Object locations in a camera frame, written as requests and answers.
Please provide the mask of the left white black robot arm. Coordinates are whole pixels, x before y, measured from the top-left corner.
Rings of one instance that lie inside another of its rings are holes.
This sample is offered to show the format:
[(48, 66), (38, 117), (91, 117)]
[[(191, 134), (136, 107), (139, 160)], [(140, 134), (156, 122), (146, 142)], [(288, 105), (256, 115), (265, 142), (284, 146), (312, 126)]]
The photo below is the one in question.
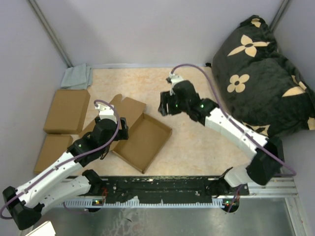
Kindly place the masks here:
[(102, 189), (102, 179), (94, 170), (85, 170), (69, 182), (64, 180), (89, 163), (104, 159), (113, 141), (128, 139), (128, 125), (125, 118), (113, 121), (96, 118), (91, 132), (73, 142), (66, 151), (46, 170), (32, 180), (15, 188), (3, 190), (4, 206), (19, 230), (25, 230), (39, 221), (52, 207), (76, 196), (97, 195)]

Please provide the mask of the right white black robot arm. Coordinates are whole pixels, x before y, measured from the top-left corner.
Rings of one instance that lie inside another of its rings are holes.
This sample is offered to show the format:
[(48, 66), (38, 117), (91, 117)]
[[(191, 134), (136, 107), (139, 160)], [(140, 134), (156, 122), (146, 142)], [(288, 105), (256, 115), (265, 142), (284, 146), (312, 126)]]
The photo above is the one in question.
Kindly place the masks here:
[(168, 78), (167, 82), (171, 90), (161, 92), (158, 108), (163, 116), (186, 113), (193, 121), (228, 138), (252, 159), (249, 164), (232, 167), (223, 174), (219, 183), (222, 193), (230, 195), (237, 186), (249, 182), (266, 185), (280, 171), (283, 151), (279, 139), (270, 140), (225, 116), (216, 102), (200, 98), (190, 81)]

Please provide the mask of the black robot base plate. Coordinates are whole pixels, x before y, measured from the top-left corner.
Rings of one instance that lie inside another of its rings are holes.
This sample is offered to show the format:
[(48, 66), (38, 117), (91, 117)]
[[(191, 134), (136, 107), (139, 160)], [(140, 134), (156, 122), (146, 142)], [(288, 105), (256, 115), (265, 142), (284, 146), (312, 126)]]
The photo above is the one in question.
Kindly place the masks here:
[(248, 196), (248, 186), (238, 193), (211, 196), (213, 176), (111, 176), (103, 177), (96, 193), (86, 193), (85, 205), (92, 208), (222, 208), (227, 209), (233, 196)]

